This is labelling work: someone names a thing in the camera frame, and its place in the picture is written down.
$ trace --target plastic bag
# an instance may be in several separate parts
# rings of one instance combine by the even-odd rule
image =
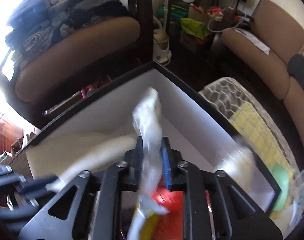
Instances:
[[[162,177],[160,117],[161,104],[158,93],[155,89],[149,88],[133,111],[133,127],[137,134],[142,136],[144,158],[139,196],[127,235],[128,240],[150,239],[158,222],[157,215],[168,213],[166,208],[151,198]]]
[[[159,95],[149,88],[133,111],[133,127],[143,139],[144,159],[139,194],[151,196],[157,189],[162,176],[160,154],[162,129],[159,124],[162,107]]]

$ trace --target red object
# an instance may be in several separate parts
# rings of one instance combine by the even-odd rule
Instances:
[[[213,6],[210,9],[207,10],[207,13],[209,15],[223,15],[224,14],[224,9],[217,7],[217,6]]]
[[[170,211],[160,218],[154,235],[155,240],[183,239],[183,191],[169,191],[159,187],[152,199]]]
[[[196,43],[199,45],[203,45],[205,43],[204,41],[202,41],[201,39],[199,39],[197,37],[194,37],[194,39],[195,39]]]
[[[192,8],[194,8],[195,10],[197,10],[199,13],[204,14],[204,10],[203,10],[203,8],[202,8],[201,6],[196,6],[196,5],[193,4],[193,3],[190,3],[190,6],[191,6]]]
[[[183,207],[183,191],[169,191],[159,187],[152,199],[170,212],[177,212]]]

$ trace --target cardboard box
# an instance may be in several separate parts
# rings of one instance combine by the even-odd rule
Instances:
[[[30,133],[30,141],[35,134],[33,132]],[[24,136],[19,138],[19,140],[16,140],[11,146],[10,146],[10,152],[12,153],[12,159],[16,157],[16,153],[19,153],[21,151],[21,146],[23,145]]]
[[[201,8],[204,10],[204,14],[198,12],[193,7],[189,7],[188,17],[196,20],[198,22],[204,22],[205,24],[208,24],[210,18],[206,14],[206,10],[210,8],[210,6],[201,6]]]
[[[201,50],[202,45],[199,45],[195,38],[184,31],[181,31],[180,43],[193,53],[197,53]]]

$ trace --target white box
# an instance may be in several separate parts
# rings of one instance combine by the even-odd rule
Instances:
[[[201,170],[214,172],[214,167],[227,167],[231,159],[228,152],[238,148],[233,139],[238,132],[199,94],[156,63],[130,71],[75,104],[43,128],[27,147],[70,133],[133,133],[132,111],[148,87],[159,93],[163,136],[168,136],[171,148]],[[280,188],[263,163],[257,164],[251,167],[251,187],[244,190],[264,211],[270,211]],[[235,167],[228,168],[229,174]]]

